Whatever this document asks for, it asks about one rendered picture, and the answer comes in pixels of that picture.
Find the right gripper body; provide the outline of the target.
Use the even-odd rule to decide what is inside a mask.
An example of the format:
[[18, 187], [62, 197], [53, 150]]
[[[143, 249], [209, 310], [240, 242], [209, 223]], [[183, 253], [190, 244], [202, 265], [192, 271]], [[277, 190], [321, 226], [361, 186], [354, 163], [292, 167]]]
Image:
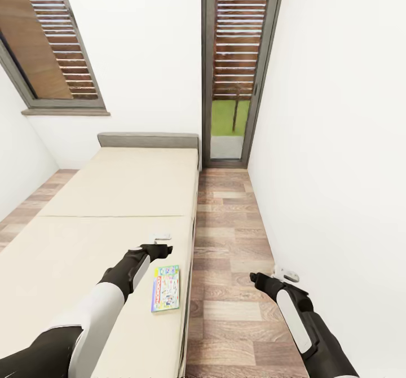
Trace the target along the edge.
[[277, 283], [281, 283], [281, 281], [258, 272], [256, 282], [254, 283], [257, 290], [266, 293], [274, 301], [271, 293], [272, 287]]

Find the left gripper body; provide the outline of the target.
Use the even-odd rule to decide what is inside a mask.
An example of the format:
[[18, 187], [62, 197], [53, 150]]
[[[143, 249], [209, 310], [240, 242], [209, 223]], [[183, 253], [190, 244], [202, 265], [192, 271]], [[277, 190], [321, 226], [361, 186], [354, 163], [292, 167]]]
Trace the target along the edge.
[[154, 251], [153, 260], [167, 258], [167, 244], [142, 244], [141, 247], [152, 248]]

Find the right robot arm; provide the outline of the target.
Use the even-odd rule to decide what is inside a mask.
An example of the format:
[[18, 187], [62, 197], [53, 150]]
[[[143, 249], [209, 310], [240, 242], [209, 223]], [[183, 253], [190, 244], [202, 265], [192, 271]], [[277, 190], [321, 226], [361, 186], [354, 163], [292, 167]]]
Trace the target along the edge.
[[278, 264], [272, 271], [271, 277], [251, 272], [250, 280], [257, 290], [266, 293], [279, 306], [309, 378], [360, 378], [335, 335], [314, 312], [308, 292], [282, 283], [284, 278], [298, 283], [297, 273]]

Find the board game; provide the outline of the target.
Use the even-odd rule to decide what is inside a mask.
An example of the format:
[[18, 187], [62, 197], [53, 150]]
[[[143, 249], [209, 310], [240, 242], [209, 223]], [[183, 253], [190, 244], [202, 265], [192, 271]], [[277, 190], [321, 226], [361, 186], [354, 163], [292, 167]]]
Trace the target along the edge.
[[151, 312], [179, 309], [179, 265], [155, 268]]

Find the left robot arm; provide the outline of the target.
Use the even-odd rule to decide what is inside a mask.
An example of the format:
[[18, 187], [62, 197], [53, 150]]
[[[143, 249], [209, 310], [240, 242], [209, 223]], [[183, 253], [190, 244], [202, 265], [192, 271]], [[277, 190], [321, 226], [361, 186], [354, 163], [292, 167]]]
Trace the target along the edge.
[[129, 295], [153, 260], [165, 259], [171, 233], [152, 232], [130, 248], [82, 299], [53, 320], [30, 347], [0, 359], [0, 378], [90, 378]]

